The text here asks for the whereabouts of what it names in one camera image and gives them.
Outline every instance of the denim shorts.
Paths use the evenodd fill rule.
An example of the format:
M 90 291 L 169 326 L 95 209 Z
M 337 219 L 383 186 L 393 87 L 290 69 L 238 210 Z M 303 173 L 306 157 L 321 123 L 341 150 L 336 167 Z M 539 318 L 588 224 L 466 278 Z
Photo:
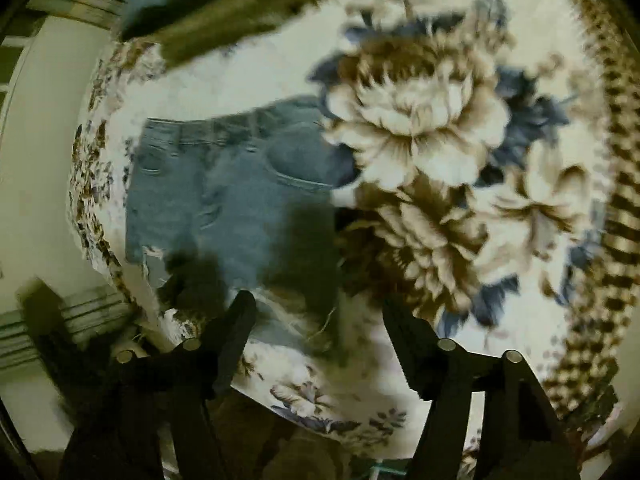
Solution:
M 320 119 L 317 98 L 301 96 L 205 121 L 148 120 L 127 197 L 127 260 L 214 258 L 227 290 L 294 292 L 322 324 L 337 294 L 331 190 L 355 170 L 350 152 L 322 139 Z M 148 269 L 161 285 L 163 265 Z M 304 346 L 282 316 L 258 309 L 252 336 Z

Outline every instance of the belt loop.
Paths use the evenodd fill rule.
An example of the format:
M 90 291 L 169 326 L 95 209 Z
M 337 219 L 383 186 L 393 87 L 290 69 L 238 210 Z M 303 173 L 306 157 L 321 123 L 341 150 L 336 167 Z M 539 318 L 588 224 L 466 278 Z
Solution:
M 209 119 L 209 134 L 217 145 L 223 147 L 226 145 L 229 135 L 224 128 L 216 127 L 216 121 L 217 119 Z
M 246 144 L 246 149 L 248 152 L 254 152 L 258 149 L 256 144 L 258 141 L 258 135 L 260 134 L 260 130 L 258 126 L 258 110 L 256 108 L 254 108 L 249 112 L 248 122 L 249 122 L 249 140 Z
M 182 140 L 182 129 L 184 128 L 185 123 L 176 123 L 175 133 L 174 133 L 174 155 L 178 155 L 180 153 L 180 141 Z

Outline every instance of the peony print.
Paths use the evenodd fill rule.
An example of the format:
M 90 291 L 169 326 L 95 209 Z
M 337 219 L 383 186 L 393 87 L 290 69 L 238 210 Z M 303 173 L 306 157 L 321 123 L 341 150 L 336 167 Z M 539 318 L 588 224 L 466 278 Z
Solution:
M 473 261 L 484 229 L 446 190 L 420 176 L 348 231 L 361 228 L 383 242 L 376 263 L 408 285 L 415 316 L 433 322 L 443 309 L 469 310 L 479 288 Z
M 420 172 L 451 187 L 472 184 L 504 139 L 509 115 L 493 61 L 446 36 L 367 41 L 338 74 L 325 139 L 349 146 L 363 179 L 381 189 Z

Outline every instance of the blue flower print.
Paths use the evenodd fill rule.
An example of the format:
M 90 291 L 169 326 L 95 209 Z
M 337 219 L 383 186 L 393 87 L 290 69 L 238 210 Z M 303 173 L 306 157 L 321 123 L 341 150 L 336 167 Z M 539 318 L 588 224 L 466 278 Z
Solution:
M 513 165 L 525 169 L 524 159 L 536 140 L 544 139 L 555 146 L 558 128 L 570 124 L 564 105 L 570 100 L 558 101 L 542 96 L 533 101 L 536 80 L 528 78 L 524 70 L 506 66 L 498 67 L 496 93 L 507 103 L 511 118 L 505 129 L 502 144 L 489 154 L 488 164 L 481 171 L 476 187 L 501 184 L 502 168 Z
M 344 29 L 343 35 L 353 44 L 361 44 L 363 41 L 370 40 L 371 38 L 381 38 L 383 36 L 428 36 L 439 30 L 449 32 L 462 21 L 463 18 L 464 16 L 462 14 L 442 14 L 434 18 L 417 18 L 409 23 L 398 25 L 391 30 L 379 30 L 373 28 L 372 25 L 367 25 L 367 23 L 370 23 L 370 13 L 363 12 L 362 19 L 367 26 L 347 27 Z M 345 56 L 346 54 L 342 52 L 336 52 L 323 59 L 307 77 L 308 81 L 320 83 L 323 86 L 324 94 L 326 94 L 327 89 L 340 82 L 338 66 Z
M 596 256 L 600 247 L 600 232 L 596 229 L 587 232 L 583 242 L 569 250 L 567 263 L 564 266 L 564 276 L 560 286 L 560 292 L 556 294 L 556 303 L 568 306 L 575 294 L 574 275 L 575 269 L 586 270 Z
M 509 23 L 509 13 L 504 0 L 475 0 L 474 10 L 478 20 L 495 23 L 498 28 L 505 28 Z
M 282 418 L 286 418 L 294 424 L 319 434 L 336 433 L 342 435 L 360 426 L 359 422 L 352 420 L 331 420 L 318 416 L 299 416 L 292 412 L 290 407 L 286 405 L 284 407 L 272 406 L 271 409 Z
M 515 274 L 493 285 L 482 286 L 473 298 L 470 310 L 472 316 L 481 326 L 493 327 L 500 323 L 504 314 L 504 300 L 508 292 L 520 293 L 520 282 Z M 467 320 L 468 313 L 456 314 L 445 311 L 436 327 L 436 334 L 438 337 L 455 336 Z

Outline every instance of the waistband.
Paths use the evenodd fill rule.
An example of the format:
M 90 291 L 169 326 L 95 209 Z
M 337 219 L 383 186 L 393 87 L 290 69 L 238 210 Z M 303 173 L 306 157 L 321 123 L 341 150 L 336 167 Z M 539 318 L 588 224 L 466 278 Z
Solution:
M 316 96 L 299 96 L 242 114 L 203 121 L 148 119 L 141 142 L 241 144 L 251 139 L 266 139 L 284 126 L 318 123 L 321 117 Z

